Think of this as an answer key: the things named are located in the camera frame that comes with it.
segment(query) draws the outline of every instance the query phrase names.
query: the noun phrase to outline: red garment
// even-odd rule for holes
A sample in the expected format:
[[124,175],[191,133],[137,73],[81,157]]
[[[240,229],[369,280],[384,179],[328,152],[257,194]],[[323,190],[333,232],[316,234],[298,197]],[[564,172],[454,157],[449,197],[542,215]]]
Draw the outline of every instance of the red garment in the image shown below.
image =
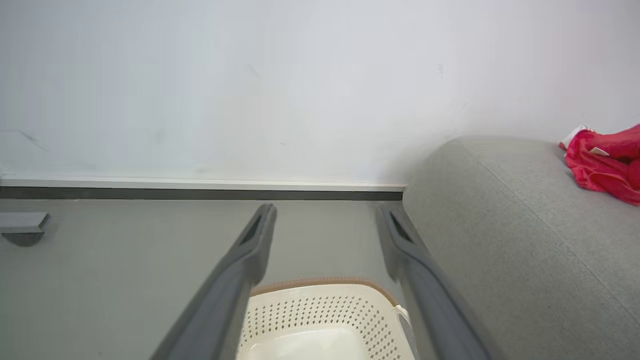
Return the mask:
[[[590,153],[596,147],[609,156]],[[579,131],[566,149],[566,164],[581,187],[640,206],[640,124],[611,135]]]

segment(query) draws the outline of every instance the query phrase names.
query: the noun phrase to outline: baseboard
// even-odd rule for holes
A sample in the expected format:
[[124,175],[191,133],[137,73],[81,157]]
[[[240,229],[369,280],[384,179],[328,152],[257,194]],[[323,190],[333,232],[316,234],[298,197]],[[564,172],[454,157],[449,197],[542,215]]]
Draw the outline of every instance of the baseboard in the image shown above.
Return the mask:
[[3,177],[0,186],[40,188],[116,188],[189,190],[283,190],[315,192],[402,192],[405,184],[315,183],[302,181],[235,181],[152,179],[137,177]]
[[0,199],[401,200],[402,184],[74,178],[13,179]]

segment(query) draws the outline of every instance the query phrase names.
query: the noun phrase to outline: white wall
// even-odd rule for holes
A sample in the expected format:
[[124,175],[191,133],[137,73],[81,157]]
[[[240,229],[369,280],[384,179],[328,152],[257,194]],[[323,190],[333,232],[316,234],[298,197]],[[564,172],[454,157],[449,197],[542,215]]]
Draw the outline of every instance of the white wall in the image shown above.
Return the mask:
[[0,4],[5,178],[403,183],[461,133],[640,119],[635,0]]

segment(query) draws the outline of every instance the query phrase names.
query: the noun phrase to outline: white plastic basket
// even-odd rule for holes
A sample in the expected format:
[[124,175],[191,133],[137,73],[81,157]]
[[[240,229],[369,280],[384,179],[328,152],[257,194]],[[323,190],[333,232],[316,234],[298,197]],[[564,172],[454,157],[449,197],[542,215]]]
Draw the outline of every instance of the white plastic basket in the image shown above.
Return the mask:
[[388,293],[362,280],[319,282],[252,296],[237,359],[414,359],[408,314]]

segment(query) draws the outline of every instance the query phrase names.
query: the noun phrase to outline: gray sofa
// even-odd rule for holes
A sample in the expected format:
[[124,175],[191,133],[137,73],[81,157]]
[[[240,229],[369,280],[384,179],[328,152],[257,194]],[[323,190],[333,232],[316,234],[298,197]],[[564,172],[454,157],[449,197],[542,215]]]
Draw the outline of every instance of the gray sofa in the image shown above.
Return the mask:
[[453,140],[403,204],[507,358],[640,358],[640,208],[578,187],[557,144]]

